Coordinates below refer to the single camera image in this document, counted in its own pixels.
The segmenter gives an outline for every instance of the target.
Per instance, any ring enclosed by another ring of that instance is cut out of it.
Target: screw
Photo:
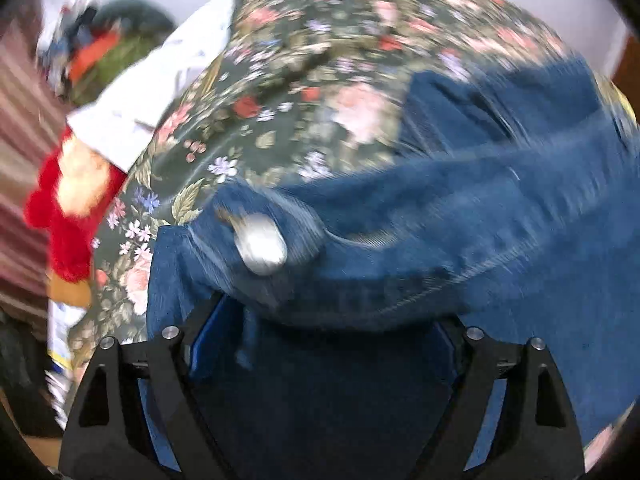
[[[477,326],[470,326],[466,329],[466,336],[471,341],[480,341],[484,337],[484,332]]]
[[[532,337],[530,342],[531,346],[536,350],[544,350],[546,347],[546,343],[539,337]]]
[[[162,337],[165,339],[173,339],[180,333],[180,329],[177,326],[167,326],[162,329]]]
[[[108,335],[107,337],[103,337],[100,341],[100,348],[102,348],[103,350],[108,350],[109,348],[111,348],[113,346],[113,344],[116,342],[116,340],[111,337],[110,335]]]

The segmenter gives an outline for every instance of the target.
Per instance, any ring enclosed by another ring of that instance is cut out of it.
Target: silver button
[[[536,350],[544,350],[546,347],[546,343],[539,337],[532,337],[530,343]]]
[[[173,339],[180,333],[180,329],[177,326],[165,326],[162,329],[162,337],[165,339]]]
[[[111,348],[113,346],[113,344],[116,342],[116,340],[111,337],[110,335],[108,335],[107,337],[103,337],[100,340],[100,348],[102,348],[103,350],[108,350],[109,348]]]
[[[466,336],[471,341],[480,341],[484,337],[484,332],[477,326],[470,326],[466,329]]]
[[[258,276],[269,276],[287,261],[287,245],[275,222],[262,214],[235,222],[236,248],[247,268]]]

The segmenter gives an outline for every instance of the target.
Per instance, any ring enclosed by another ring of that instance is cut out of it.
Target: red fluffy toy
[[[92,240],[126,177],[68,126],[60,146],[44,161],[24,218],[28,225],[49,231],[49,265],[64,281],[89,278]]]

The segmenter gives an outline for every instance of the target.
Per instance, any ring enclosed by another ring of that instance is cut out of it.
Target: floral print
[[[371,144],[380,131],[385,104],[385,97],[369,84],[343,86],[332,103],[334,122],[350,133],[349,142]]]
[[[187,120],[189,110],[191,110],[191,105],[186,104],[178,108],[169,116],[169,118],[164,122],[164,124],[158,129],[158,132],[156,133],[159,144],[164,144],[165,142],[167,142],[175,129]]]
[[[219,175],[216,182],[222,184],[228,176],[238,174],[238,168],[236,168],[237,163],[237,160],[226,160],[226,156],[219,156],[207,169],[210,173]]]
[[[231,31],[98,230],[93,304],[70,333],[78,355],[108,333],[146,337],[158,229],[192,221],[228,179],[277,186],[392,163],[413,73],[468,80],[568,54],[502,0],[238,0]]]
[[[137,316],[146,312],[146,290],[149,284],[151,258],[151,252],[146,247],[136,249],[136,263],[124,275],[127,297],[133,303],[133,312]]]

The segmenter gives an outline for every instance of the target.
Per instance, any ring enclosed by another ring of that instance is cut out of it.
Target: black bracket
[[[218,300],[212,298],[183,326],[165,329],[148,342],[100,342],[68,418],[60,471],[75,480],[95,478],[98,466],[101,478],[114,480],[236,480],[186,387],[198,336]],[[440,323],[464,373],[409,479],[574,480],[583,475],[575,415],[544,342],[509,344],[466,328],[457,318]],[[181,473],[158,464],[137,378],[150,380]],[[507,390],[490,453],[483,464],[465,471],[497,379],[507,379]],[[109,458],[99,458],[105,450]]]

